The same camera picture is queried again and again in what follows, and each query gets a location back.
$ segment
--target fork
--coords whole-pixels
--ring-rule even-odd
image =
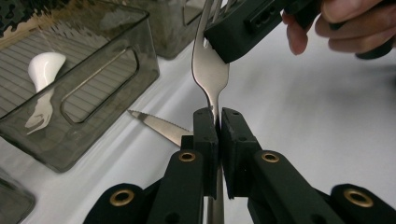
[[[227,86],[229,67],[215,52],[208,41],[205,41],[204,30],[207,26],[214,0],[206,0],[198,25],[192,52],[192,75],[195,82],[204,91],[208,107],[213,114],[213,122],[219,130],[219,94]],[[214,22],[219,16],[222,0],[216,3],[213,15]],[[207,223],[224,223],[223,183],[221,164],[217,172],[217,199],[208,199]]]

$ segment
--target knife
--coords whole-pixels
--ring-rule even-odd
[[[169,122],[165,119],[160,119],[153,115],[135,110],[128,110],[128,112],[135,118],[141,120],[152,130],[167,138],[169,141],[175,143],[179,147],[181,145],[181,136],[193,135],[193,132],[177,126],[176,124]]]

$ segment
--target gray plastic tray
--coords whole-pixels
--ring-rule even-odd
[[[37,27],[0,49],[0,135],[56,172],[70,169],[159,75],[147,12],[81,2],[32,18]],[[35,93],[27,67],[46,51],[66,63]],[[26,128],[30,117],[48,116],[40,110],[45,98],[49,124]]]

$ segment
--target white table surface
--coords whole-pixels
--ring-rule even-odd
[[[160,78],[130,108],[192,130],[192,113],[206,106],[191,75],[189,45],[159,58]],[[305,54],[290,53],[279,25],[231,64],[220,107],[241,112],[265,149],[282,153],[317,189],[364,187],[396,207],[396,50],[361,61],[330,51],[310,33]],[[145,188],[163,176],[177,147],[127,112],[68,172],[56,174],[0,139],[0,167],[36,198],[22,223],[82,223],[108,188]],[[247,200],[225,200],[226,223],[252,223]]]

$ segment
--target plastic spoon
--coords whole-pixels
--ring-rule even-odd
[[[46,88],[53,82],[66,57],[56,52],[46,52],[36,55],[29,63],[28,73],[30,79],[35,84],[35,91],[39,92]],[[35,131],[47,127],[52,116],[52,104],[50,98],[52,97],[53,90],[46,92],[42,95],[35,105],[35,112],[27,120],[25,128],[32,128],[41,122],[41,125],[30,131],[31,134]]]

